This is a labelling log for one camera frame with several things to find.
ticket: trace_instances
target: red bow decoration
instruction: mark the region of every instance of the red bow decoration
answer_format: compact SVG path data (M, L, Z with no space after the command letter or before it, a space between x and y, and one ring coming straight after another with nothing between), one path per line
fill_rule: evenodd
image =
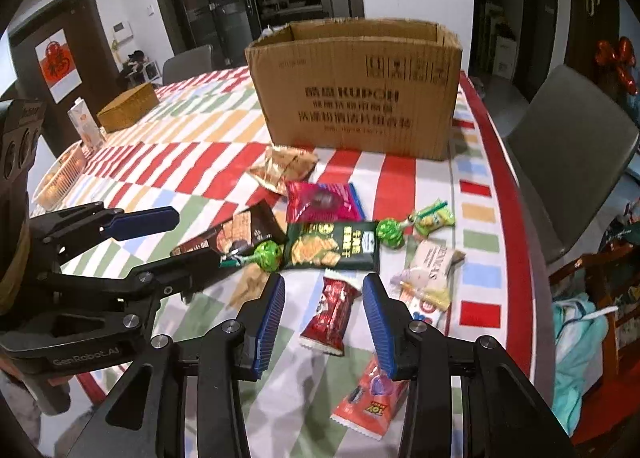
M599 66L605 67L613 65L620 83L631 95L638 94L636 82L627 68L636 65L636 56L634 55L634 47L627 37L621 37L618 42L618 51L613 49L609 41L598 41L598 51L596 52L596 62Z

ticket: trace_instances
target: red snack package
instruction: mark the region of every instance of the red snack package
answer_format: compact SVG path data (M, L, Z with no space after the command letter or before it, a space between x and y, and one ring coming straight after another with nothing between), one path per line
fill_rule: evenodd
M361 221L362 205L353 184L287 182L287 223Z
M300 344L332 355L344 355L342 338L349 323L351 305L360 287L338 272L327 270L324 288L314 315L300 333Z
M358 385L342 399L331 418L338 424L381 440L398 411L408 384L408 380L393 382L380 369L378 358L373 355Z

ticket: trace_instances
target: pink snack package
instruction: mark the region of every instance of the pink snack package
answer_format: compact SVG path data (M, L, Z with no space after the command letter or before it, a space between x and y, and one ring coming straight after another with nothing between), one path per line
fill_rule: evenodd
M353 184L287 182L287 223L362 221L364 212Z

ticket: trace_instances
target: wooden door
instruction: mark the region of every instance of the wooden door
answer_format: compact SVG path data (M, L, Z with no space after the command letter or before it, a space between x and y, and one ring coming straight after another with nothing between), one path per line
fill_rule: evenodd
M36 46L64 30L81 84L56 103L40 71ZM59 156L79 136L67 111L84 98L94 117L119 93L118 70L98 17L95 0L56 0L11 34L15 72L24 95L46 102L42 135Z
M564 63L598 83L596 43L618 44L619 0L571 0L571 19Z

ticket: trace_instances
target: cabinet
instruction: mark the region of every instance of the cabinet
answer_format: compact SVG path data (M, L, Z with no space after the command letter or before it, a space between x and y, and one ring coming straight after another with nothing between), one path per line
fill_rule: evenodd
M595 63L596 44L618 43L620 3L618 0L571 0L569 36L564 63L595 83L599 82Z

